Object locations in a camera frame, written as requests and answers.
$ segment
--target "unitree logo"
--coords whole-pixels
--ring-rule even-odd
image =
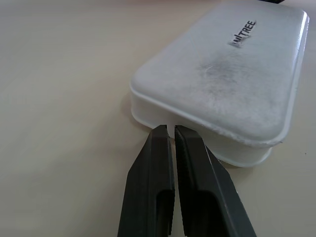
[[[256,21],[248,21],[243,29],[239,31],[238,34],[234,35],[234,38],[230,41],[230,44],[236,47],[241,47],[242,42],[250,37],[251,31],[254,29],[255,25],[257,24]]]

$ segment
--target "beige table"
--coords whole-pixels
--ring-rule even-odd
[[[218,1],[0,1],[0,236],[115,237],[148,128],[128,83]],[[259,237],[316,236],[316,2],[288,137],[227,165]],[[176,200],[173,237],[183,237]]]

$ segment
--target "plastic case lid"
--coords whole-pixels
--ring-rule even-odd
[[[143,65],[132,93],[246,145],[276,145],[289,130],[308,20],[273,3],[222,3]]]

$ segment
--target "table surface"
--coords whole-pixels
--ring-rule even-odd
[[[0,1],[0,236],[115,237],[149,129],[129,80],[218,1]],[[291,130],[254,168],[226,165],[259,237],[316,235],[316,2]],[[173,237],[183,237],[178,194]]]

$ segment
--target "white plastic case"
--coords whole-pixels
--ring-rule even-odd
[[[136,72],[133,116],[170,136],[195,129],[232,165],[261,163],[289,130],[308,21],[273,3],[220,4]]]

